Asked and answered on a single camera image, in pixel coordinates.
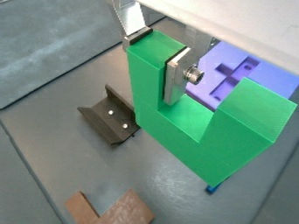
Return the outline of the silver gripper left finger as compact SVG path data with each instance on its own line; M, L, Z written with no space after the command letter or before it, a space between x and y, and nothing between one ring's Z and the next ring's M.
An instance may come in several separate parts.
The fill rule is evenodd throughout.
M106 6L121 32L123 49L127 50L153 29L145 25L140 3L136 0L106 0Z

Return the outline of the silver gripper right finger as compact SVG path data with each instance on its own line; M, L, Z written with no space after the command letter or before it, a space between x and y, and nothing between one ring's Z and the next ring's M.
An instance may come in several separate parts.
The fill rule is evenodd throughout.
M184 47L165 62L164 91L163 100L168 105L173 105L184 94L188 83L197 85L204 76L199 68L200 58L212 48L215 38L185 26Z

